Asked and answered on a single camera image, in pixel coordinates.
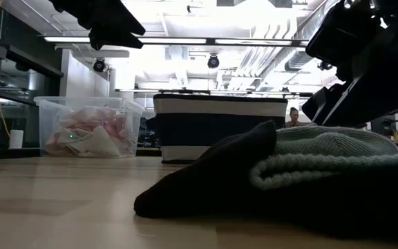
pink fabric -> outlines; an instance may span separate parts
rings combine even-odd
[[[126,115],[107,107],[85,107],[64,116],[60,124],[63,129],[53,134],[46,143],[46,151],[57,156],[75,154],[69,146],[72,142],[87,136],[81,132],[75,133],[77,130],[93,133],[96,128],[102,127],[112,140],[117,141],[116,145],[120,151],[124,151],[124,148],[133,148],[137,142],[133,141],[131,129],[125,129]]]

person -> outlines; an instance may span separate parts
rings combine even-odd
[[[291,107],[290,118],[291,121],[285,123],[285,128],[301,126],[299,123],[299,111],[294,107]]]

clear plastic bin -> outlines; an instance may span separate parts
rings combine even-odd
[[[136,155],[144,108],[122,98],[35,97],[42,156]]]

folded clothing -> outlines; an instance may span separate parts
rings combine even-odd
[[[313,134],[294,134],[307,128],[312,127],[276,133],[274,124],[267,122],[222,140],[194,164],[165,176],[139,195],[134,204],[136,214],[148,218],[261,215],[337,237],[398,239],[398,155],[394,145],[376,134],[343,128],[316,127],[307,130],[316,131]],[[295,154],[287,157],[285,148]],[[279,161],[282,165],[274,168]],[[254,181],[254,171],[264,167],[261,165],[273,170],[256,173]],[[275,172],[282,174],[284,167],[289,172],[295,167],[305,169],[296,172],[321,174],[275,185],[270,178]]]
[[[359,129],[295,127],[277,131],[274,153],[250,171],[261,190],[312,181],[350,170],[398,163],[398,149],[389,139]]]

window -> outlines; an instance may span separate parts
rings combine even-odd
[[[33,101],[36,96],[57,95],[58,83],[28,66],[5,59],[1,62],[0,92]]]
[[[38,107],[0,98],[4,120],[8,130],[24,131],[23,147],[39,146],[39,110]],[[5,132],[0,113],[0,131]]]

